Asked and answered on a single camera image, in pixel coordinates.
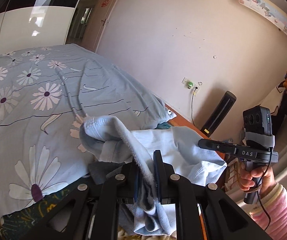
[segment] metal bolt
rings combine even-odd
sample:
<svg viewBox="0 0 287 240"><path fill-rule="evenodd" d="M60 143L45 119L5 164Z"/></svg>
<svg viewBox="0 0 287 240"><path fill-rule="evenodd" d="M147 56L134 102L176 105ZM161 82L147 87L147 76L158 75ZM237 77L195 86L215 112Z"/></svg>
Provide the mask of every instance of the metal bolt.
<svg viewBox="0 0 287 240"><path fill-rule="evenodd" d="M123 174L117 174L117 175L115 176L115 179L116 179L116 180L123 180L123 179L125 179L125 175L123 175Z"/></svg>
<svg viewBox="0 0 287 240"><path fill-rule="evenodd" d="M172 179L172 180L178 180L178 179L180 179L180 176L179 176L178 174L172 174L172 175L170 176L170 179Z"/></svg>
<svg viewBox="0 0 287 240"><path fill-rule="evenodd" d="M211 189L211 190L216 190L218 188L218 186L215 183L209 183L208 184L208 188Z"/></svg>
<svg viewBox="0 0 287 240"><path fill-rule="evenodd" d="M84 191L87 188L88 188L87 184L82 183L82 184L78 185L78 190L80 190L80 191Z"/></svg>

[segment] pink fleece sleeve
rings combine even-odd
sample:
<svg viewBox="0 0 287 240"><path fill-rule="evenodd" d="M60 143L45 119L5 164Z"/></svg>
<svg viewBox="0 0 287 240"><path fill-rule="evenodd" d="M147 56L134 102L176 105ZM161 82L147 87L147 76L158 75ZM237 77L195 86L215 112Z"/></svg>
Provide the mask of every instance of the pink fleece sleeve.
<svg viewBox="0 0 287 240"><path fill-rule="evenodd" d="M287 191L277 184L274 189L262 199L264 207L271 218L266 233L273 240L287 240ZM263 229L268 225L268 217L260 204L250 212L252 219Z"/></svg>

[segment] wooden bed frame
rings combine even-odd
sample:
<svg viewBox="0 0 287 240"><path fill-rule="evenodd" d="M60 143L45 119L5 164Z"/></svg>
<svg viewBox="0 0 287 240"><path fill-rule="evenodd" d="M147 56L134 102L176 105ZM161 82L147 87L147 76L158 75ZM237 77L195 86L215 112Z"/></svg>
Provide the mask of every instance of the wooden bed frame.
<svg viewBox="0 0 287 240"><path fill-rule="evenodd" d="M201 137L203 137L205 139L210 139L206 135L204 135L197 127L195 127L191 122L189 122L187 119L185 119L180 114L178 114L175 110L173 110L170 106L166 105L166 107L168 109L170 109L171 111L173 111L177 115L177 117L168 121L171 125L173 125L173 126L187 126L191 129L193 129L194 131L196 131ZM216 152L216 153L220 156L220 158L222 158L223 160L225 159L225 154L223 154L221 152Z"/></svg>

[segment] camera lens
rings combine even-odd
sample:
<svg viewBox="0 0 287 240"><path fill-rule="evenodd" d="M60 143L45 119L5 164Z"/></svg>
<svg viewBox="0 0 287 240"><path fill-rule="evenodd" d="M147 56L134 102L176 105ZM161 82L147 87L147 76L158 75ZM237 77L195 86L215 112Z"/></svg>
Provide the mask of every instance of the camera lens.
<svg viewBox="0 0 287 240"><path fill-rule="evenodd" d="M249 116L249 123L250 124L254 123L254 116L252 114Z"/></svg>

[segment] doorway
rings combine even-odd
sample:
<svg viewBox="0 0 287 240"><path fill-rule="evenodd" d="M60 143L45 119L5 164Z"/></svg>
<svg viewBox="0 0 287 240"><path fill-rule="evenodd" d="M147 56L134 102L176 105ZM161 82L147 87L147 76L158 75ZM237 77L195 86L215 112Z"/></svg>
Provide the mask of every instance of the doorway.
<svg viewBox="0 0 287 240"><path fill-rule="evenodd" d="M99 0L79 0L69 27L66 44L81 45L90 15Z"/></svg>

